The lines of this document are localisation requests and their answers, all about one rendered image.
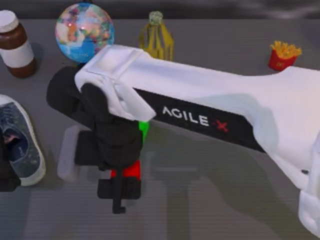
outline bottle cap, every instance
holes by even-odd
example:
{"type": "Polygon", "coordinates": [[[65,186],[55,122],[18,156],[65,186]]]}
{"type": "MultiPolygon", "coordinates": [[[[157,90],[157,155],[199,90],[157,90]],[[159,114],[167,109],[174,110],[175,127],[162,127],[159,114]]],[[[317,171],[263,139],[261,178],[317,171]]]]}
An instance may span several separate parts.
{"type": "Polygon", "coordinates": [[[0,33],[7,33],[14,30],[19,25],[19,20],[13,11],[0,11],[0,33]]]}
{"type": "Polygon", "coordinates": [[[151,25],[159,25],[162,23],[164,15],[160,11],[152,11],[149,14],[149,23],[151,25]]]}

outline red x logo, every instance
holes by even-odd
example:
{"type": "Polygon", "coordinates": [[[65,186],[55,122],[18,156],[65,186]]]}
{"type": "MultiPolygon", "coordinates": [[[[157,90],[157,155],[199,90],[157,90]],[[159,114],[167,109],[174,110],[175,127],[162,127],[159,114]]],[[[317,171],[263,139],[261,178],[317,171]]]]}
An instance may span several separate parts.
{"type": "Polygon", "coordinates": [[[216,128],[218,130],[224,131],[227,133],[229,130],[227,128],[227,122],[220,122],[219,120],[215,120],[215,122],[212,123],[212,125],[216,125],[216,128]]]}

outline tabletop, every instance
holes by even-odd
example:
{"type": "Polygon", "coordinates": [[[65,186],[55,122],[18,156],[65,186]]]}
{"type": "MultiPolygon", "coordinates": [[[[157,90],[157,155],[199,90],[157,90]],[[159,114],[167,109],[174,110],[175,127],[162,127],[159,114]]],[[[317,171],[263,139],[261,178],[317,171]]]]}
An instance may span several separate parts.
{"type": "MultiPolygon", "coordinates": [[[[84,167],[77,183],[57,177],[64,131],[76,122],[46,103],[50,79],[72,64],[59,50],[54,20],[22,20],[39,63],[15,79],[0,64],[0,94],[21,103],[45,154],[36,186],[0,193],[1,240],[316,240],[298,219],[299,190],[266,155],[151,122],[141,153],[142,197],[127,213],[97,197],[100,172],[84,167]]],[[[115,20],[115,41],[138,46],[147,20],[115,20]]],[[[165,20],[174,61],[242,75],[268,68],[274,40],[303,50],[296,66],[320,70],[319,20],[165,20]]]]}

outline shoe sole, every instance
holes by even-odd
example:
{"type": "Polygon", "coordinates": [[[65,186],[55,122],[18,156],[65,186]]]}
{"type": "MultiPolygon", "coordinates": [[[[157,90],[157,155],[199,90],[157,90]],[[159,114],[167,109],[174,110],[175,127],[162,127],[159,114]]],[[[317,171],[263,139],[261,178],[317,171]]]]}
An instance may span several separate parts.
{"type": "Polygon", "coordinates": [[[27,114],[25,109],[20,105],[20,103],[18,103],[17,101],[15,101],[14,99],[12,99],[9,96],[0,95],[0,103],[1,103],[1,105],[14,103],[16,105],[16,107],[18,108],[18,110],[22,113],[22,115],[24,117],[24,120],[26,121],[30,136],[31,136],[32,141],[33,141],[33,144],[34,144],[35,148],[37,149],[39,157],[40,157],[40,165],[39,165],[39,168],[35,171],[34,174],[32,174],[29,177],[20,178],[20,180],[21,180],[21,186],[22,187],[28,187],[28,186],[35,185],[35,184],[39,183],[44,178],[44,176],[46,175],[46,163],[45,163],[45,158],[43,156],[43,153],[40,150],[39,144],[37,142],[36,135],[35,135],[35,132],[34,132],[34,128],[33,128],[33,125],[31,123],[31,120],[29,118],[29,115],[27,114]]]}

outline dark background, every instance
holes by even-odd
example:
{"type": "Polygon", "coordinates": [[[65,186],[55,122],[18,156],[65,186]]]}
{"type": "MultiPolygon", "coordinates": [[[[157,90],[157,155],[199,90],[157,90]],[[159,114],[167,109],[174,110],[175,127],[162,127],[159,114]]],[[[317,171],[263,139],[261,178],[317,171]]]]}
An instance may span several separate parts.
{"type": "MultiPolygon", "coordinates": [[[[55,19],[78,0],[0,0],[22,19],[55,19]]],[[[320,0],[94,0],[113,19],[318,19],[320,0]]]]}

